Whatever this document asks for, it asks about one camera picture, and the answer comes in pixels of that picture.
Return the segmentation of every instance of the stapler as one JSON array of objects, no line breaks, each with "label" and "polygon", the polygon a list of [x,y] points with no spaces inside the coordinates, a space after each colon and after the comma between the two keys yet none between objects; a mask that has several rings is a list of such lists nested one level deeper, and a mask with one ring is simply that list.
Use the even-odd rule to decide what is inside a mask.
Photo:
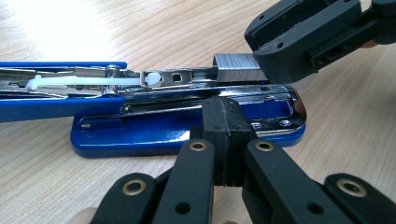
[{"label": "stapler", "polygon": [[290,85],[268,82],[252,54],[217,54],[213,66],[153,71],[126,63],[0,63],[0,121],[74,117],[83,157],[177,154],[212,96],[235,99],[259,137],[290,146],[305,110]]}]

